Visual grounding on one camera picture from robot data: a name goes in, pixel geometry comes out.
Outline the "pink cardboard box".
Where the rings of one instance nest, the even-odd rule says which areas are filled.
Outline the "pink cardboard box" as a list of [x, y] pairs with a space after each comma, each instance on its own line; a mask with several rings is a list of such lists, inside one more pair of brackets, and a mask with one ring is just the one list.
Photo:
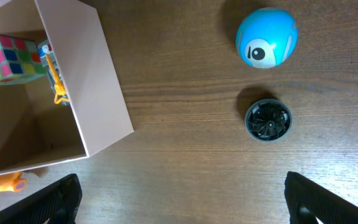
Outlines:
[[46, 74], [0, 85], [0, 175], [89, 158], [133, 132], [95, 8], [80, 1], [0, 1], [0, 35], [48, 40], [70, 104]]

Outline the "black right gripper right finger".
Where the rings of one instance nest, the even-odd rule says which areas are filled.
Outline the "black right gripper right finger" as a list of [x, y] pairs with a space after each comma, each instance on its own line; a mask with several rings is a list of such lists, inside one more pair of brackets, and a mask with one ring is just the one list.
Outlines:
[[289, 171], [285, 200], [290, 223], [358, 223], [358, 207], [305, 176]]

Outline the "blue toy ball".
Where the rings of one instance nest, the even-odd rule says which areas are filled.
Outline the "blue toy ball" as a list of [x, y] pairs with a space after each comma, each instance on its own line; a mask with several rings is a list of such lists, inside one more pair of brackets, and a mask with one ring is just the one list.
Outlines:
[[264, 7], [250, 13], [241, 22], [236, 35], [236, 49], [246, 64], [267, 69], [286, 61], [297, 41], [295, 18], [284, 9]]

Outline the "orange toy animal figure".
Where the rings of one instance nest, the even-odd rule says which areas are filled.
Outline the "orange toy animal figure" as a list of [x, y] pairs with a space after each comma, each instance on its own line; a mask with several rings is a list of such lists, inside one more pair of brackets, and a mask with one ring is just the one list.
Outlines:
[[0, 175], [0, 192], [20, 192], [27, 185], [27, 180], [23, 179], [23, 172], [15, 172]]

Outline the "multicoloured puzzle cube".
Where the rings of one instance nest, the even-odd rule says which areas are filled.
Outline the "multicoloured puzzle cube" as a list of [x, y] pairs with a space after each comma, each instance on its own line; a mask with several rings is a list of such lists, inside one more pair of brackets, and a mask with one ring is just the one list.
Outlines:
[[29, 83], [45, 74], [35, 41], [0, 35], [0, 85]]

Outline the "black round fan wheel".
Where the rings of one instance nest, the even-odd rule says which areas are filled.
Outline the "black round fan wheel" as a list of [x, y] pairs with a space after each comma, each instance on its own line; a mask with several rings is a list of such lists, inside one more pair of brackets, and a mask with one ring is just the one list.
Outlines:
[[263, 99], [250, 106], [244, 116], [247, 132], [261, 142], [277, 141], [287, 135], [293, 124], [290, 110], [281, 101]]

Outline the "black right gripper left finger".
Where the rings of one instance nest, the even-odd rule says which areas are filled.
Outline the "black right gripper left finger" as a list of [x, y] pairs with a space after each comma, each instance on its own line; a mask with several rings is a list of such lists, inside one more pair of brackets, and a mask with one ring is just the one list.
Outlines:
[[69, 174], [0, 211], [0, 224], [75, 224], [82, 199], [76, 174]]

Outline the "red grey toy truck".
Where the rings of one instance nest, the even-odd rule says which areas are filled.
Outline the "red grey toy truck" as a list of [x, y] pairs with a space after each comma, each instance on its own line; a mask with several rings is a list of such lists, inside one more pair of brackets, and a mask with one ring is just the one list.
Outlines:
[[53, 90], [54, 103], [68, 106], [70, 100], [68, 99], [67, 91], [63, 84], [62, 76], [60, 75], [59, 67], [55, 58], [54, 51], [50, 42], [45, 40], [37, 46], [38, 54], [42, 66], [47, 70], [47, 76]]

